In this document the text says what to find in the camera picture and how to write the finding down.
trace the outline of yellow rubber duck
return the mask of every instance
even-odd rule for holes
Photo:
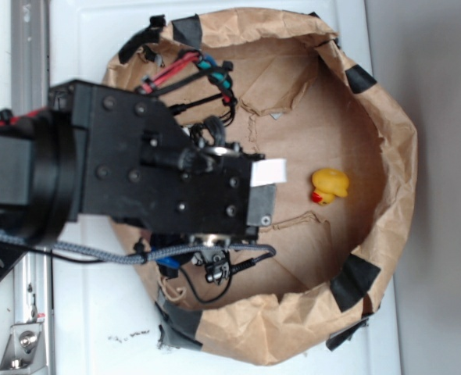
[[[323,168],[312,175],[314,192],[312,200],[320,205],[328,205],[335,197],[346,197],[348,195],[348,176],[340,170]]]

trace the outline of black tape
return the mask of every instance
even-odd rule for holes
[[[174,40],[196,49],[201,48],[202,28],[197,14],[194,14],[192,17],[172,21],[172,25]]]
[[[347,340],[350,341],[352,339],[353,334],[360,327],[365,327],[367,325],[367,322],[368,318],[365,318],[357,324],[353,325],[352,327],[348,328],[347,330],[344,330],[343,332],[337,334],[336,336],[330,337],[328,340],[326,340],[326,347],[330,349],[330,351],[333,351]]]
[[[354,94],[360,94],[377,84],[377,80],[360,65],[355,65],[347,69],[345,75],[347,76],[348,85]]]
[[[168,302],[159,292],[155,304],[161,316],[162,335],[159,339],[164,345],[176,348],[201,350],[202,344],[196,340],[196,332],[201,322],[202,311],[188,311]]]
[[[348,256],[341,272],[331,280],[330,289],[340,311],[356,305],[373,285],[380,268],[353,254]]]
[[[139,47],[146,43],[159,43],[159,34],[166,26],[165,16],[153,16],[150,25],[144,30],[137,32],[118,52],[120,63],[125,64],[130,61]]]

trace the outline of screw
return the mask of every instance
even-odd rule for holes
[[[145,103],[137,103],[134,111],[137,116],[144,116],[147,113],[147,105]]]
[[[102,105],[108,111],[112,111],[116,106],[116,99],[113,96],[106,96],[102,101]]]
[[[137,183],[140,181],[140,172],[138,170],[131,170],[128,173],[128,180],[133,183]]]
[[[183,172],[180,175],[180,178],[182,179],[183,182],[189,182],[189,180],[191,179],[191,175],[187,172]]]
[[[264,217],[262,217],[260,221],[264,227],[268,227],[272,222],[269,215],[265,215]]]
[[[226,209],[225,212],[227,213],[227,216],[229,217],[235,217],[236,213],[238,213],[238,209],[236,208],[235,205],[229,205]]]
[[[107,166],[98,166],[95,175],[99,180],[104,180],[111,174],[111,170]]]
[[[185,204],[185,202],[180,202],[178,203],[177,205],[177,211],[179,213],[182,213],[183,211],[185,211],[187,209],[187,205]]]
[[[231,188],[237,188],[239,186],[239,179],[237,177],[231,177],[229,180],[229,185]]]
[[[12,369],[13,370],[20,369],[20,368],[22,368],[22,366],[23,366],[22,359],[13,359],[12,360]]]
[[[20,346],[23,348],[27,348],[33,345],[38,340],[38,337],[34,334],[34,332],[26,331],[19,337]]]

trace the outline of black wire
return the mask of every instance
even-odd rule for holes
[[[221,73],[224,75],[224,77],[227,76],[228,72],[219,66],[214,66],[205,70],[200,70],[199,72],[192,74],[191,76],[184,78],[183,80],[179,80],[178,82],[175,82],[174,84],[171,84],[170,86],[165,86],[163,88],[160,88],[158,90],[153,91],[152,93],[148,94],[148,96],[154,96],[158,97],[164,94],[168,94],[171,91],[178,90],[179,88],[182,88],[186,84],[190,84],[191,82],[194,82],[195,80],[198,80],[199,78],[209,76],[213,73]]]
[[[192,102],[188,104],[175,104],[169,107],[168,109],[172,112],[174,116],[176,116],[176,115],[180,115],[182,112],[185,112],[188,109],[191,109],[198,105],[203,105],[203,104],[212,102],[213,100],[217,100],[220,98],[222,98],[222,94],[216,94],[213,96],[209,96],[208,98],[199,99],[196,102]]]
[[[229,255],[226,255],[227,257],[227,261],[229,262],[229,266],[231,266],[231,260],[229,259]],[[199,297],[199,294],[198,292],[196,291],[196,288],[195,286],[193,285],[192,281],[191,281],[191,278],[189,277],[189,275],[187,274],[187,271],[184,270],[182,267],[179,268],[179,270],[182,272],[182,274],[184,275],[185,279],[187,280],[188,284],[189,284],[189,287],[191,288],[192,290],[192,294],[195,296],[195,298],[198,300],[199,303],[201,303],[202,305],[208,305],[209,303],[213,303],[213,302],[216,302],[218,301],[219,299],[221,299],[228,291],[229,289],[231,288],[231,283],[232,283],[232,273],[229,273],[229,279],[227,280],[227,284],[225,285],[225,288],[223,289],[222,293],[220,293],[219,295],[217,295],[216,297],[213,297],[211,299],[202,299],[201,297]]]
[[[223,121],[223,125],[225,127],[228,127],[229,125],[231,125],[234,121],[235,115],[236,115],[236,108],[231,106],[229,112],[224,113],[220,117],[220,119]]]
[[[71,262],[71,263],[78,263],[78,264],[97,264],[97,263],[104,263],[103,260],[100,259],[90,259],[90,260],[85,260],[85,259],[75,259],[75,258],[70,258],[68,256],[56,254],[54,252],[45,252],[43,250],[37,250],[36,248],[24,248],[21,249],[21,251],[24,252],[33,252],[35,254],[41,254],[44,256],[49,256],[50,258],[56,258],[56,259],[61,259],[65,260],[66,262]]]

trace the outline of crumpled brown paper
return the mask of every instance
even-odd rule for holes
[[[277,256],[239,273],[229,293],[205,306],[196,339],[202,350],[256,364],[284,361],[325,341],[378,310],[397,266],[413,214],[416,131],[379,85],[354,93],[346,71],[356,63],[334,42],[337,34],[316,17],[271,9],[230,9],[199,17],[202,50],[234,62],[232,77],[240,108],[227,139],[247,152],[288,160],[288,182],[277,186],[273,225],[259,242]],[[180,48],[169,25],[158,45],[166,64]],[[109,63],[105,83],[138,86],[159,67],[139,52],[121,65]],[[207,82],[163,97],[168,105],[212,94]],[[179,123],[222,114],[219,103],[178,116]],[[281,113],[275,120],[271,113]],[[309,200],[312,172],[345,171],[348,197],[321,207]],[[130,251],[138,230],[117,226]],[[365,298],[341,312],[330,280],[352,253],[381,268]],[[233,260],[246,254],[233,254]],[[184,279],[163,280],[154,265],[138,267],[150,295],[162,288],[174,304],[201,309]],[[200,295],[218,294],[189,270]]]

